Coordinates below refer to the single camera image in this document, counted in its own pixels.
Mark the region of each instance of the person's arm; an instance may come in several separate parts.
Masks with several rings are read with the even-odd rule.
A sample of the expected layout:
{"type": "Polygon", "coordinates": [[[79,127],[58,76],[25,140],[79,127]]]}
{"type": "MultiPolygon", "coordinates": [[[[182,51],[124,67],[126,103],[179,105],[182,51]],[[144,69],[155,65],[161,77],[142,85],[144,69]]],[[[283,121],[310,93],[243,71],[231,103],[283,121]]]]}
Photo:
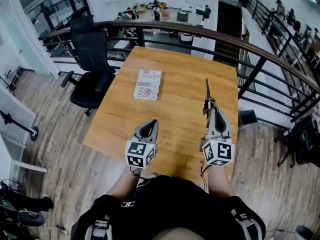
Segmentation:
{"type": "Polygon", "coordinates": [[[213,165],[207,170],[209,195],[213,195],[218,198],[235,196],[235,191],[228,180],[226,169],[224,167],[213,165]]]}
{"type": "MultiPolygon", "coordinates": [[[[140,168],[132,168],[134,174],[140,176],[141,174],[140,168]]],[[[130,171],[130,167],[127,166],[119,179],[114,183],[114,185],[107,192],[108,195],[113,196],[120,201],[129,198],[136,190],[139,178],[132,175],[130,171]]]]}

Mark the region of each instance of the door frame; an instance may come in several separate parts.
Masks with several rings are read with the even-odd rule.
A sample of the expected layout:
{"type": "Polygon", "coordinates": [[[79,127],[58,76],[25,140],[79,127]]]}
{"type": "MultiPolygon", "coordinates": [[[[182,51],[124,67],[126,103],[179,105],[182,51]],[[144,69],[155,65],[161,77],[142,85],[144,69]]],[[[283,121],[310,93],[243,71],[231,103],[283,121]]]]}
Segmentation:
{"type": "Polygon", "coordinates": [[[59,77],[60,70],[49,57],[41,42],[38,40],[38,33],[36,32],[31,20],[25,14],[20,0],[2,0],[0,7],[2,7],[5,3],[9,3],[21,35],[25,38],[34,53],[38,56],[38,59],[43,63],[45,69],[57,79],[59,77]]]}

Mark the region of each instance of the wood plank floor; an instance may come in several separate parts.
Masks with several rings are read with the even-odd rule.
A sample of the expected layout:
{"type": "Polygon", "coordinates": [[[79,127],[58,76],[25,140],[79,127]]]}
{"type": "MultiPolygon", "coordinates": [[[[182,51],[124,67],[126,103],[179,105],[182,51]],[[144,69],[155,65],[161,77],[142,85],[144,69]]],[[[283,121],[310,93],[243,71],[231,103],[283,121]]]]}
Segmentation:
{"type": "MultiPolygon", "coordinates": [[[[108,191],[125,164],[82,145],[94,113],[87,117],[84,108],[69,101],[73,86],[61,88],[63,77],[46,79],[25,71],[17,83],[16,97],[37,114],[34,124],[40,129],[38,140],[27,143],[23,159],[48,169],[47,174],[22,169],[19,182],[30,197],[52,198],[55,208],[45,214],[46,225],[60,224],[70,231],[93,200],[108,191]]],[[[233,187],[262,217],[267,230],[294,231],[305,225],[316,231],[320,169],[313,164],[290,169],[289,160],[278,168],[277,160],[286,151],[273,142],[280,131],[260,122],[239,131],[233,187]]],[[[41,240],[70,238],[51,227],[34,227],[31,232],[41,240]]],[[[295,239],[287,232],[269,232],[266,239],[270,236],[295,239]]]]}

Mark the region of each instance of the staircase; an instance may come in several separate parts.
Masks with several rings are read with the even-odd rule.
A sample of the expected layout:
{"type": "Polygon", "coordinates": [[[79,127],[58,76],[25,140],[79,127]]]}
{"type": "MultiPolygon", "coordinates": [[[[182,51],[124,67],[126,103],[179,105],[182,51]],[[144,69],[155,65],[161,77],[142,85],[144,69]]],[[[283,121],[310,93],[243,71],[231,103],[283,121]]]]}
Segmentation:
{"type": "MultiPolygon", "coordinates": [[[[230,5],[225,2],[219,2],[218,9],[218,22],[216,30],[228,34],[230,36],[241,38],[242,27],[242,13],[241,8],[230,5]]],[[[216,41],[214,51],[239,59],[240,49],[231,47],[223,42],[216,41]]],[[[220,55],[214,55],[214,60],[228,64],[233,67],[238,67],[238,64],[228,58],[224,58],[220,55]]]]}

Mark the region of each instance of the chair armrest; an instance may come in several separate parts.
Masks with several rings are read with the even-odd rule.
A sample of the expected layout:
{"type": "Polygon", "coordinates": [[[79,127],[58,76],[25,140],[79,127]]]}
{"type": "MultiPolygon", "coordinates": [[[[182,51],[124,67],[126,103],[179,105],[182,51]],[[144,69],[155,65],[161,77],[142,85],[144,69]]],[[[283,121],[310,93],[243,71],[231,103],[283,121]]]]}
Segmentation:
{"type": "Polygon", "coordinates": [[[98,82],[98,84],[95,87],[95,91],[96,92],[101,92],[101,90],[104,88],[104,86],[108,83],[109,81],[109,75],[108,73],[103,74],[100,81],[98,82]]]}
{"type": "Polygon", "coordinates": [[[68,82],[73,83],[74,85],[77,85],[78,81],[74,78],[72,78],[72,75],[74,74],[74,71],[70,71],[65,78],[63,79],[62,83],[61,83],[61,87],[64,88],[66,87],[68,82]]]}

